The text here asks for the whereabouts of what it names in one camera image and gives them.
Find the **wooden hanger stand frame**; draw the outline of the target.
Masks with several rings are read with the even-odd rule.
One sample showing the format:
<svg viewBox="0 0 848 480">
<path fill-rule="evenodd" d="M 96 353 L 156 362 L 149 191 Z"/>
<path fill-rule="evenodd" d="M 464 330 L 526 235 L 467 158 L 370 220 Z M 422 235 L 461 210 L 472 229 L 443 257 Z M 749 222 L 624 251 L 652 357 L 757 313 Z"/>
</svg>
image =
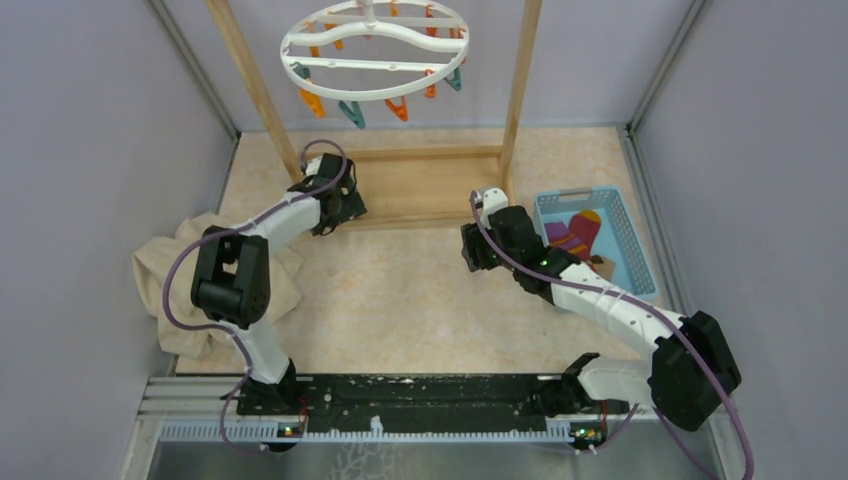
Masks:
<svg viewBox="0 0 848 480">
<path fill-rule="evenodd" d="M 289 175 L 304 174 L 277 112 L 264 78 L 236 16 L 227 1 L 207 4 L 216 27 Z M 528 82 L 542 4 L 524 4 L 521 35 L 511 85 L 510 101 L 500 146 L 473 145 L 377 149 L 353 153 L 363 167 L 364 200 L 369 211 L 355 221 L 358 228 L 429 228 L 467 221 L 470 212 L 460 206 L 466 193 L 479 187 L 500 187 L 514 194 L 512 160 Z"/>
</svg>

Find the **purple red striped sock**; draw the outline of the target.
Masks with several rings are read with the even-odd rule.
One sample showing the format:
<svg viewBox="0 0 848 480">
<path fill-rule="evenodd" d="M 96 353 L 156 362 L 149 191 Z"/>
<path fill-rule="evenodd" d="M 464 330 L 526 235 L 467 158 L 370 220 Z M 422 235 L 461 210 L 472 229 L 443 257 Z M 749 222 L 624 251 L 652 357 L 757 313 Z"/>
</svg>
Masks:
<svg viewBox="0 0 848 480">
<path fill-rule="evenodd" d="M 568 223 L 546 222 L 544 230 L 550 245 L 587 261 L 592 256 L 592 247 L 601 226 L 602 219 L 598 213 L 594 210 L 583 210 L 575 214 Z"/>
</svg>

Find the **light blue plastic basket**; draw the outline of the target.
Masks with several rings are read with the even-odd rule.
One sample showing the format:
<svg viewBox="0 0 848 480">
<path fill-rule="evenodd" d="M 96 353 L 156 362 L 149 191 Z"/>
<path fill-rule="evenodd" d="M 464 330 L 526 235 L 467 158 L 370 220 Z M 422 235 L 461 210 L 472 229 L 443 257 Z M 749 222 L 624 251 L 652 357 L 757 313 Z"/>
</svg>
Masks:
<svg viewBox="0 0 848 480">
<path fill-rule="evenodd" d="M 534 225 L 545 244 L 546 222 L 569 220 L 578 212 L 594 210 L 602 219 L 592 255 L 601 255 L 617 266 L 612 283 L 642 300 L 651 301 L 659 293 L 652 268 L 637 235 L 620 191 L 613 186 L 539 193 L 534 202 Z"/>
</svg>

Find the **orange front clothes clip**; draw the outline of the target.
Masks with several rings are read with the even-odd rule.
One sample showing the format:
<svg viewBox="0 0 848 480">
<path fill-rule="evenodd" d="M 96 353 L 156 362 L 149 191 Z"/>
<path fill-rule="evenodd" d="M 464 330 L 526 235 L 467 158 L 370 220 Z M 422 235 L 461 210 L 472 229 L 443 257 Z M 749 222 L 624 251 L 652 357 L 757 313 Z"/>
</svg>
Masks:
<svg viewBox="0 0 848 480">
<path fill-rule="evenodd" d="M 409 111 L 405 96 L 400 96 L 397 99 L 385 99 L 384 103 L 400 121 L 409 121 Z"/>
</svg>

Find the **white round clip hanger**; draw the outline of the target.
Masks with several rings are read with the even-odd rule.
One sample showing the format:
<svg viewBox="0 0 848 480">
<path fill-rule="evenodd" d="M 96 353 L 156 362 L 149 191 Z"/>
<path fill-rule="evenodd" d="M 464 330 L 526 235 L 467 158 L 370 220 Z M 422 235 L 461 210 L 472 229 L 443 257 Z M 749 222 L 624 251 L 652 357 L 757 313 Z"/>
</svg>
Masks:
<svg viewBox="0 0 848 480">
<path fill-rule="evenodd" d="M 342 1 L 284 35 L 279 59 L 299 88 L 322 98 L 377 102 L 424 94 L 464 65 L 468 22 L 437 1 Z M 434 74 L 426 77 L 425 71 Z"/>
</svg>

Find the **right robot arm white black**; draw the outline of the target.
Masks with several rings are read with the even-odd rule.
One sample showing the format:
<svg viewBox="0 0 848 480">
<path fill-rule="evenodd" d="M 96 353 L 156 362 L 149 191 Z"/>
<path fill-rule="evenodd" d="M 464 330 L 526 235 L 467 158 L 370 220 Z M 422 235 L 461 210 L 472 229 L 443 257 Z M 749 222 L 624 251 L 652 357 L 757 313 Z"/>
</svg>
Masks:
<svg viewBox="0 0 848 480">
<path fill-rule="evenodd" d="M 472 272 L 503 267 L 526 293 L 576 313 L 638 353 L 636 360 L 586 353 L 568 367 L 559 397 L 576 412 L 602 401 L 644 403 L 674 426 L 700 429 L 741 383 L 717 320 L 646 302 L 603 278 L 570 252 L 544 244 L 521 206 L 471 203 L 461 228 Z"/>
</svg>

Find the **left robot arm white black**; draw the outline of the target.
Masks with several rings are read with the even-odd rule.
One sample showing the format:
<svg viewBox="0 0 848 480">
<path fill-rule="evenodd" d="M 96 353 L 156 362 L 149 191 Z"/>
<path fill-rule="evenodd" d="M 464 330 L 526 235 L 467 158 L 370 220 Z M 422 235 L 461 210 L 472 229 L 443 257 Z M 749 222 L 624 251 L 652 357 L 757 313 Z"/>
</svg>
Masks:
<svg viewBox="0 0 848 480">
<path fill-rule="evenodd" d="M 355 164 L 344 154 L 323 153 L 305 164 L 304 179 L 282 199 L 238 226 L 208 228 L 190 290 L 193 305 L 224 328 L 241 352 L 245 396 L 277 414 L 300 399 L 293 360 L 272 337 L 271 257 L 304 232 L 333 233 L 364 215 Z"/>
</svg>

